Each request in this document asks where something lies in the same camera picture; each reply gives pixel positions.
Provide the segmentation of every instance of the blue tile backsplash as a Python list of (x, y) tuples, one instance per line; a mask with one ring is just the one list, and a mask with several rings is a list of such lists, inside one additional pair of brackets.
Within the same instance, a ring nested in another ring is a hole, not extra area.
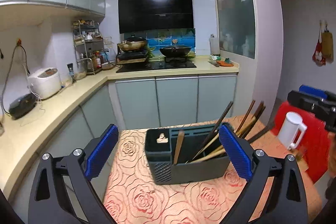
[(150, 31), (139, 31), (124, 33), (124, 39), (131, 37), (144, 37), (148, 40), (150, 48), (155, 47), (153, 54), (155, 56), (162, 55), (160, 48), (173, 45), (172, 40), (177, 40), (177, 45), (186, 45), (191, 47), (191, 51), (195, 51), (195, 29), (160, 29)]

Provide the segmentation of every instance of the white rice cooker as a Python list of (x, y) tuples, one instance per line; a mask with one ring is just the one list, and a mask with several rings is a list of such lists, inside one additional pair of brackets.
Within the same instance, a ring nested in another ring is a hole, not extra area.
[(41, 99), (47, 99), (57, 93), (61, 88), (61, 79), (56, 68), (39, 69), (28, 76), (28, 84), (32, 92)]

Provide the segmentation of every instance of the person's hand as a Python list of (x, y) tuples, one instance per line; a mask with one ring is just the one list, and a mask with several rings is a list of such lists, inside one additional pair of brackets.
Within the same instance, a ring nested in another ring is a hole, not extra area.
[(332, 178), (336, 177), (336, 139), (335, 133), (329, 132), (328, 139), (332, 140), (329, 149), (328, 170)]

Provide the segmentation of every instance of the white pitcher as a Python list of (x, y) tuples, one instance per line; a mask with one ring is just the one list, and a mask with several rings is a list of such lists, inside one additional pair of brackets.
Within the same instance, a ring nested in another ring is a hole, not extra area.
[[(286, 119), (284, 120), (280, 132), (278, 134), (278, 139), (287, 149), (295, 149), (299, 145), (302, 137), (307, 129), (307, 126), (302, 122), (302, 117), (296, 112), (288, 112), (286, 114)], [(301, 134), (296, 143), (294, 140), (298, 131), (301, 131)]]

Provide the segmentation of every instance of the utensil holder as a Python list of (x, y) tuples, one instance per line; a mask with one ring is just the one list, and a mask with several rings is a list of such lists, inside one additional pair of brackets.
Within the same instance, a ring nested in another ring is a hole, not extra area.
[[(145, 153), (153, 180), (158, 185), (182, 184), (222, 177), (230, 163), (228, 156), (219, 155), (202, 162), (189, 162), (214, 124), (185, 128), (149, 129), (146, 133)], [(179, 130), (184, 130), (184, 139), (176, 165), (173, 157)], [(168, 138), (167, 143), (157, 143), (157, 138), (163, 133)], [(196, 159), (204, 157), (220, 146), (219, 140), (211, 144)]]

